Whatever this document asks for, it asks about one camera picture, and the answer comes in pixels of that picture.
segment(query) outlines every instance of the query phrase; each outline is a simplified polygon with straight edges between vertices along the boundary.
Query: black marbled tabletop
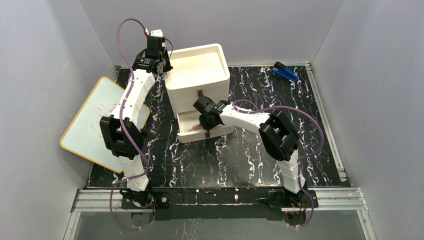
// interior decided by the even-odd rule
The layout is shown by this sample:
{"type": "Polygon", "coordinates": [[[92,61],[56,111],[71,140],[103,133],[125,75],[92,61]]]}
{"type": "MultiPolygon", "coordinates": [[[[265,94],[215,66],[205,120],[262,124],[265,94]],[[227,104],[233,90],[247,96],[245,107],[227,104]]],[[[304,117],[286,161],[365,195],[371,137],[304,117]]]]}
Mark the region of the black marbled tabletop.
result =
{"type": "MultiPolygon", "coordinates": [[[[248,99],[259,108],[291,106],[318,120],[321,116],[305,66],[290,66],[299,76],[291,82],[274,74],[268,66],[229,67],[229,99],[248,99]]],[[[118,83],[126,87],[129,70],[122,69],[118,83]]],[[[163,77],[146,97],[151,114],[146,129],[143,151],[150,160],[148,178],[152,187],[273,187],[281,186],[283,177],[277,162],[271,158],[253,132],[236,127],[232,134],[191,143],[179,143],[178,122],[174,119],[163,77]]],[[[316,127],[305,117],[285,111],[299,131],[299,156],[312,153],[319,145],[316,127]]],[[[309,186],[348,186],[341,182],[330,145],[325,136],[322,152],[302,162],[303,175],[309,186]]],[[[110,188],[123,177],[97,164],[93,165],[87,188],[110,188]]]]}

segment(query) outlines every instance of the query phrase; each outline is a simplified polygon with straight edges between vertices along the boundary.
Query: white container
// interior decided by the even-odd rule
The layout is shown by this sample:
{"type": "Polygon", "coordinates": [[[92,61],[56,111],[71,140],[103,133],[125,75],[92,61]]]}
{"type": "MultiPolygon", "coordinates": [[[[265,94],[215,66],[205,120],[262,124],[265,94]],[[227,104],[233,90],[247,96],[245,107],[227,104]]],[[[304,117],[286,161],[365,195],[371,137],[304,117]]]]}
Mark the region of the white container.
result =
{"type": "Polygon", "coordinates": [[[173,69],[167,72],[165,86],[175,117],[195,110],[193,104],[201,95],[214,102],[228,100],[230,72],[221,45],[175,50],[170,61],[173,69]]]}
{"type": "Polygon", "coordinates": [[[177,113],[179,133],[177,133],[180,143],[190,143],[215,138],[230,134],[234,131],[233,125],[218,125],[212,128],[209,133],[204,130],[189,131],[194,125],[199,124],[200,112],[197,110],[177,113]]]}

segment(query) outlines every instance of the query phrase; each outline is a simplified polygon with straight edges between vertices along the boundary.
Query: glass panel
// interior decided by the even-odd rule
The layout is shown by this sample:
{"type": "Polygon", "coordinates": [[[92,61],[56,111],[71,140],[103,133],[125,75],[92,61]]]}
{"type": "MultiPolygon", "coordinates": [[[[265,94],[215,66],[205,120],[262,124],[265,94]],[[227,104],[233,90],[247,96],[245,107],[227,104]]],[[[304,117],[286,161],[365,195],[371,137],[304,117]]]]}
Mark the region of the glass panel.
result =
{"type": "MultiPolygon", "coordinates": [[[[149,214],[116,212],[118,220],[126,226],[144,225],[149,214]]],[[[286,227],[283,221],[266,219],[176,219],[155,221],[143,231],[128,231],[119,227],[109,212],[82,212],[75,239],[77,240],[365,240],[356,210],[315,211],[312,221],[300,230],[286,227]]]]}

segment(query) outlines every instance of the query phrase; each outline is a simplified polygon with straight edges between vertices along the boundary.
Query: cable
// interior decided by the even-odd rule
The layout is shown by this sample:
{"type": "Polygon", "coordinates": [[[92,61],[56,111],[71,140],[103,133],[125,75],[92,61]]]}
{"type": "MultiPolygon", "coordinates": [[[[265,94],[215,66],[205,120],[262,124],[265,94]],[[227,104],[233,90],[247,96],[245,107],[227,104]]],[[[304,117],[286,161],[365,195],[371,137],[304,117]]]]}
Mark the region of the cable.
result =
{"type": "Polygon", "coordinates": [[[305,201],[305,209],[302,211],[302,213],[306,212],[307,208],[308,208],[308,203],[305,201]]]}
{"type": "MultiPolygon", "coordinates": [[[[143,25],[143,24],[142,24],[139,20],[137,20],[137,19],[135,19],[135,18],[131,18],[131,17],[130,17],[130,18],[127,18],[127,19],[125,19],[125,20],[123,20],[123,21],[119,24],[118,29],[117,29],[117,31],[116,31],[116,42],[118,43],[119,51],[120,51],[120,53],[122,54],[122,57],[123,57],[123,59],[125,60],[125,63],[126,63],[126,64],[128,65],[128,67],[129,67],[130,75],[131,75],[131,78],[132,78],[132,81],[130,81],[131,83],[130,83],[130,86],[129,86],[128,92],[126,93],[126,95],[125,95],[125,99],[124,99],[124,100],[122,100],[122,105],[120,106],[120,110],[119,110],[119,122],[120,122],[121,129],[122,129],[122,130],[123,130],[123,132],[125,133],[126,137],[127,137],[127,138],[128,138],[128,140],[131,142],[131,144],[134,146],[135,150],[137,150],[137,152],[140,154],[141,159],[144,161],[144,163],[145,163],[145,165],[146,165],[146,171],[145,171],[145,172],[143,172],[143,173],[141,173],[141,174],[138,174],[138,175],[134,175],[134,176],[127,177],[126,181],[131,180],[131,179],[135,179],[135,178],[138,178],[138,177],[142,177],[142,176],[144,176],[144,175],[147,175],[147,173],[149,173],[149,172],[150,172],[150,163],[149,163],[149,160],[148,160],[148,159],[146,158],[146,156],[143,154],[143,152],[142,152],[142,150],[139,148],[139,146],[137,146],[137,144],[136,144],[136,142],[134,141],[134,139],[131,137],[130,133],[128,132],[127,128],[125,127],[124,120],[123,120],[124,106],[125,106],[125,103],[127,102],[127,98],[128,98],[128,96],[130,95],[130,92],[131,92],[131,90],[133,89],[133,85],[134,85],[134,71],[133,71],[132,66],[130,65],[130,62],[128,61],[127,57],[126,57],[126,56],[125,56],[125,54],[124,54],[124,50],[122,49],[122,46],[121,46],[121,40],[120,40],[120,31],[121,31],[121,27],[122,27],[122,25],[123,25],[125,22],[128,22],[128,21],[135,21],[135,22],[137,22],[138,24],[140,24],[140,25],[141,25],[141,27],[143,28],[143,32],[144,32],[144,34],[145,34],[146,36],[148,35],[148,34],[147,34],[147,32],[148,32],[147,28],[145,28],[145,26],[144,26],[144,25],[143,25]]],[[[141,230],[141,229],[145,228],[146,226],[148,226],[150,223],[148,223],[148,224],[146,224],[146,225],[144,225],[144,226],[140,226],[140,227],[127,227],[127,226],[124,226],[124,225],[122,225],[122,224],[121,224],[121,223],[117,220],[117,218],[115,217],[115,214],[114,214],[114,212],[113,212],[113,210],[112,210],[112,197],[113,197],[113,195],[114,195],[114,189],[115,189],[115,187],[116,187],[116,185],[117,185],[117,184],[121,184],[121,183],[124,183],[124,182],[125,182],[125,180],[119,180],[119,181],[115,182],[115,183],[112,185],[112,189],[111,189],[111,191],[110,191],[110,199],[109,199],[109,210],[110,210],[110,214],[112,215],[112,218],[113,218],[113,220],[116,222],[116,224],[118,224],[121,228],[126,229],[126,230],[132,230],[132,231],[135,231],[135,230],[141,230]]]]}
{"type": "MultiPolygon", "coordinates": [[[[318,148],[313,153],[308,154],[308,155],[305,155],[305,156],[301,156],[301,157],[299,157],[297,159],[297,163],[298,163],[297,170],[298,170],[299,173],[302,172],[302,164],[301,164],[302,160],[303,159],[310,158],[310,157],[313,157],[315,155],[318,155],[321,152],[321,150],[323,149],[323,146],[324,146],[324,133],[323,133],[323,130],[321,129],[321,126],[318,124],[317,120],[315,120],[309,114],[307,114],[306,112],[304,112],[304,111],[302,111],[300,109],[297,109],[297,108],[294,108],[294,107],[291,107],[291,106],[273,106],[273,107],[267,107],[267,108],[264,108],[264,109],[261,109],[261,110],[250,111],[250,110],[239,109],[236,105],[234,105],[234,103],[233,103],[233,107],[234,107],[234,109],[238,110],[240,113],[243,113],[243,114],[256,114],[256,113],[262,113],[262,112],[266,112],[266,111],[270,111],[270,110],[275,110],[275,109],[286,109],[286,110],[295,111],[295,112],[297,112],[297,113],[305,116],[306,118],[308,118],[316,126],[316,129],[318,129],[318,132],[319,132],[319,146],[318,146],[318,148]]],[[[304,190],[304,188],[302,186],[302,183],[301,183],[301,175],[300,174],[299,174],[299,177],[297,178],[297,182],[299,184],[300,190],[306,196],[309,197],[310,202],[312,203],[312,206],[310,208],[310,216],[309,216],[309,218],[303,224],[301,224],[299,226],[299,227],[304,227],[304,226],[306,226],[311,221],[312,217],[314,216],[314,208],[315,208],[315,206],[314,206],[314,199],[312,198],[312,196],[307,191],[304,190]]]]}
{"type": "Polygon", "coordinates": [[[256,104],[254,103],[254,102],[252,102],[252,101],[250,101],[250,100],[247,100],[247,99],[240,99],[240,100],[236,100],[236,101],[234,101],[232,104],[233,105],[235,105],[236,103],[239,103],[239,102],[247,102],[247,103],[250,103],[251,105],[253,105],[253,107],[256,109],[256,110],[259,110],[259,108],[258,108],[258,106],[256,106],[256,104]]]}
{"type": "Polygon", "coordinates": [[[168,60],[171,59],[172,53],[174,52],[174,45],[172,44],[171,40],[169,40],[168,38],[165,38],[166,41],[168,41],[169,44],[171,44],[172,50],[171,50],[171,54],[169,55],[168,60]]]}

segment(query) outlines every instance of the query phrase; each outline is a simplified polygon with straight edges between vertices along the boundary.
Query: whiteboard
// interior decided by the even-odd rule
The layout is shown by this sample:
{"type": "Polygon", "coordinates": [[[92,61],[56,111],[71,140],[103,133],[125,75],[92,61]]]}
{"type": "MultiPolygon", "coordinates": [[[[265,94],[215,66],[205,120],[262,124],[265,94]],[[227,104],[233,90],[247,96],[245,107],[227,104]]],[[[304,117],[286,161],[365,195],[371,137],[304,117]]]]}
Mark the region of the whiteboard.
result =
{"type": "MultiPolygon", "coordinates": [[[[124,89],[110,78],[100,78],[60,139],[60,146],[93,163],[121,173],[121,164],[105,146],[99,121],[102,116],[111,114],[123,94],[124,89]]],[[[150,108],[143,104],[137,126],[144,128],[149,115],[150,108]]]]}

